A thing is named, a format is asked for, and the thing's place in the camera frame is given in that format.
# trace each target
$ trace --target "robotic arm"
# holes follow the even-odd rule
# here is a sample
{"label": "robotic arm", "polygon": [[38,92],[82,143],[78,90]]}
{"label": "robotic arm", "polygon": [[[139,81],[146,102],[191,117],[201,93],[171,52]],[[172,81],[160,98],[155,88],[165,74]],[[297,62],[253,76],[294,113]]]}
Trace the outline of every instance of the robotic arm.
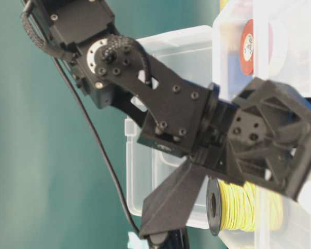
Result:
{"label": "robotic arm", "polygon": [[[37,37],[31,13],[49,42]],[[104,0],[30,0],[22,14],[34,43],[65,61],[76,87],[98,108],[129,115],[142,129],[139,143],[188,156],[145,199],[141,238],[154,248],[187,248],[184,227],[205,176],[250,181],[297,199],[311,169],[308,101],[289,85],[258,78],[232,103],[220,100],[216,84],[203,88],[180,78],[122,36],[114,20]]]}

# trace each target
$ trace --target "plastic storage box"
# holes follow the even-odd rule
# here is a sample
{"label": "plastic storage box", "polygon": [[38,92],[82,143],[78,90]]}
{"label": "plastic storage box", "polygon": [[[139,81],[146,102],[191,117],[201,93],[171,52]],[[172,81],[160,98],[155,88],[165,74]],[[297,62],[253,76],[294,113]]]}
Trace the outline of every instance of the plastic storage box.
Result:
{"label": "plastic storage box", "polygon": [[[252,79],[242,73],[239,62],[249,19],[253,19],[254,75],[285,82],[311,97],[311,0],[231,0],[213,25],[213,80],[221,86],[221,98],[233,99]],[[272,34],[270,26],[276,29]],[[311,215],[287,198],[282,228],[270,231],[266,191],[256,192],[254,233],[223,231],[219,237],[229,249],[311,249]]]}
{"label": "plastic storage box", "polygon": [[[146,51],[182,78],[208,87],[211,76],[212,28],[198,26],[138,40]],[[134,104],[143,104],[134,99]],[[183,159],[137,144],[140,129],[132,119],[125,120],[127,203],[132,214],[141,216],[144,199],[177,168]],[[188,226],[208,228],[205,180]]]}

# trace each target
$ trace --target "spool of wire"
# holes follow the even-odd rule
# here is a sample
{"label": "spool of wire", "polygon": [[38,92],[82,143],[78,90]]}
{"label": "spool of wire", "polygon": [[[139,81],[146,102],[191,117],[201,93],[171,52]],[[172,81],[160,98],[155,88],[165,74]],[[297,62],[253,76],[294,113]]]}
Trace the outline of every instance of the spool of wire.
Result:
{"label": "spool of wire", "polygon": [[[255,231],[255,185],[226,184],[210,178],[207,187],[207,217],[211,233],[217,236],[222,230]],[[281,195],[267,192],[270,204],[270,229],[279,230],[284,220]]]}

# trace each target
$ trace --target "green wall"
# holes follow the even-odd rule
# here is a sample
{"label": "green wall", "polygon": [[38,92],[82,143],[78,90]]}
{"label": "green wall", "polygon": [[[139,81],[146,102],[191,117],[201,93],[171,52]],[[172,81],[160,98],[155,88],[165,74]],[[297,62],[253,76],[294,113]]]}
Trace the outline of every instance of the green wall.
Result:
{"label": "green wall", "polygon": [[[135,38],[211,25],[210,0],[108,0]],[[0,249],[126,248],[127,224],[94,138],[50,58],[29,41],[19,1],[0,1]],[[125,115],[82,97],[125,186]],[[222,248],[189,229],[192,248]]]}

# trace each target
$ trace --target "black cable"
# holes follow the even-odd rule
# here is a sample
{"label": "black cable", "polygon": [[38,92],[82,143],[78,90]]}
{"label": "black cable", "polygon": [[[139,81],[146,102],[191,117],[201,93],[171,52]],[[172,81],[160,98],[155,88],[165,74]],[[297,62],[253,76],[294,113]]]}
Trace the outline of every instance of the black cable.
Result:
{"label": "black cable", "polygon": [[[35,22],[35,25],[36,27],[38,28],[40,34],[43,36],[44,40],[47,42],[47,38],[45,36],[45,33],[43,31],[43,29],[41,28],[41,26],[39,25],[39,23],[37,22],[37,20],[35,18],[33,18],[34,22]],[[60,75],[62,76],[62,78],[64,79],[65,83],[67,84],[69,90],[72,92],[73,96],[74,96],[74,99],[76,100],[76,103],[77,105],[79,106],[79,108],[81,109],[82,111],[82,114],[84,116],[84,119],[86,120],[87,124],[89,125],[91,131],[92,131],[92,134],[94,135],[94,138],[96,139],[96,142],[97,142],[97,145],[100,149],[100,152],[101,154],[103,155],[104,157],[104,160],[105,160],[105,163],[108,167],[108,170],[110,172],[110,176],[112,177],[113,181],[114,181],[114,184],[115,184],[115,187],[116,187],[116,190],[118,192],[118,195],[119,195],[119,198],[120,198],[120,202],[121,202],[121,205],[122,205],[122,208],[123,208],[123,211],[126,215],[126,218],[129,222],[129,224],[132,226],[132,228],[134,229],[135,233],[136,234],[139,234],[139,229],[137,228],[137,226],[135,225],[133,219],[132,219],[132,216],[129,212],[129,209],[128,209],[128,205],[126,203],[126,200],[125,200],[125,197],[124,197],[124,194],[123,194],[123,191],[122,191],[122,187],[120,185],[120,182],[118,180],[118,177],[114,171],[114,168],[108,158],[108,155],[107,155],[107,152],[106,152],[106,149],[104,148],[104,145],[99,137],[99,134],[96,130],[96,128],[94,127],[93,125],[93,122],[87,112],[87,110],[85,109],[83,103],[82,103],[82,100],[80,99],[79,95],[77,94],[73,84],[71,83],[70,79],[68,78],[68,76],[66,75],[66,73],[64,72],[59,60],[55,57],[52,57],[52,60],[56,66],[56,68],[58,69]]]}

